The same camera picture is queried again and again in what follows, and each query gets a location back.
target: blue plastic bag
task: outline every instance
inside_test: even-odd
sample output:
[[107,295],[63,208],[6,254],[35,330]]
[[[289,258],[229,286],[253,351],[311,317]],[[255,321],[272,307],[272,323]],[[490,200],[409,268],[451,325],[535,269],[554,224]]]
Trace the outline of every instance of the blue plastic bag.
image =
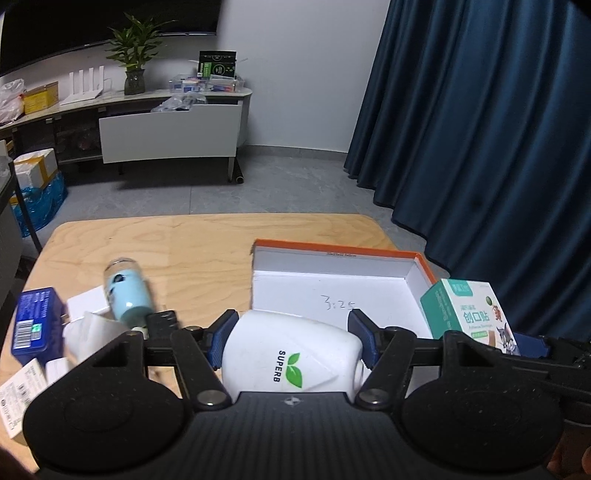
[[[25,204],[27,205],[27,210],[35,231],[45,227],[53,220],[67,195],[64,177],[60,171],[56,173],[44,189],[27,187],[22,190],[22,196],[25,199]],[[21,228],[21,235],[23,238],[26,238],[30,233],[22,218],[21,207],[14,205],[13,208],[18,225]]]

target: potted plant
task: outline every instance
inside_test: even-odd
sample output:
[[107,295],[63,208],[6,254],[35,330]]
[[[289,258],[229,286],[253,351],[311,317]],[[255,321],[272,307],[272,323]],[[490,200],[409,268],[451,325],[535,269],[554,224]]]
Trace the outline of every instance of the potted plant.
[[123,30],[111,28],[115,38],[111,40],[113,48],[108,51],[114,53],[107,58],[125,66],[125,94],[137,95],[146,91],[142,67],[156,56],[157,48],[162,43],[158,38],[160,27],[168,22],[157,24],[153,18],[142,22],[133,15],[126,13],[125,16],[131,26]]

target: blue curtain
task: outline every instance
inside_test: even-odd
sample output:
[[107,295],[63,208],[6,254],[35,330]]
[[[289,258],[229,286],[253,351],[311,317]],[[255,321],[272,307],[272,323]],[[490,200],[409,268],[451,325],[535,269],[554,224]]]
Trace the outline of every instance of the blue curtain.
[[566,1],[392,0],[345,162],[522,333],[591,338],[590,48]]

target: white plastic bottle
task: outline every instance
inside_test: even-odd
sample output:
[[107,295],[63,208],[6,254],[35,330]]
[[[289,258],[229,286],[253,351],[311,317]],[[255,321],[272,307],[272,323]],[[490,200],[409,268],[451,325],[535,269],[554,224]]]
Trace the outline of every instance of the white plastic bottle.
[[370,371],[361,340],[325,323],[250,310],[238,320],[222,358],[222,382],[240,392],[346,392],[350,401]]

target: light blue bottle label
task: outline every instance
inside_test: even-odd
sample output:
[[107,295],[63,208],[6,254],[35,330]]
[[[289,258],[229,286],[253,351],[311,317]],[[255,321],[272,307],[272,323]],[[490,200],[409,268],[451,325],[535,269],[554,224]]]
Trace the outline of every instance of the light blue bottle label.
[[136,270],[121,270],[111,276],[106,293],[115,320],[130,329],[145,326],[146,315],[154,313],[148,287]]

